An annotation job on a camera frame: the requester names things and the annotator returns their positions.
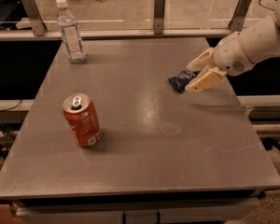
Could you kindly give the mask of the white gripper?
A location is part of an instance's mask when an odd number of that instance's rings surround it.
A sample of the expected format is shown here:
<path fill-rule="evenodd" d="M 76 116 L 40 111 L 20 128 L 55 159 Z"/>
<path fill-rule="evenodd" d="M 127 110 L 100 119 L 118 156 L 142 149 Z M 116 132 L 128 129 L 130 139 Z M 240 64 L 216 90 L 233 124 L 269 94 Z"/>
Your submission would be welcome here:
<path fill-rule="evenodd" d="M 200 92 L 214 88 L 223 81 L 227 72 L 229 76 L 239 76 L 254 65 L 247 58 L 240 34 L 234 32 L 222 38 L 214 49 L 206 49 L 187 65 L 190 72 L 201 73 L 186 86 L 186 91 Z"/>

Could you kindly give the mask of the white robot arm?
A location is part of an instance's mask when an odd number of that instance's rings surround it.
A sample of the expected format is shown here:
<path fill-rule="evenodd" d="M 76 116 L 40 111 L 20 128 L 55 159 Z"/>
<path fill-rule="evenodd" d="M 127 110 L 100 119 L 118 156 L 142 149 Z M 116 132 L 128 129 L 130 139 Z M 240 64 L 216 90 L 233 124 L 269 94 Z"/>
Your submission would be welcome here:
<path fill-rule="evenodd" d="M 220 84 L 225 76 L 236 77 L 250 71 L 257 63 L 280 57 L 280 0 L 273 16 L 221 39 L 191 61 L 187 70 L 198 72 L 186 91 L 200 92 Z"/>

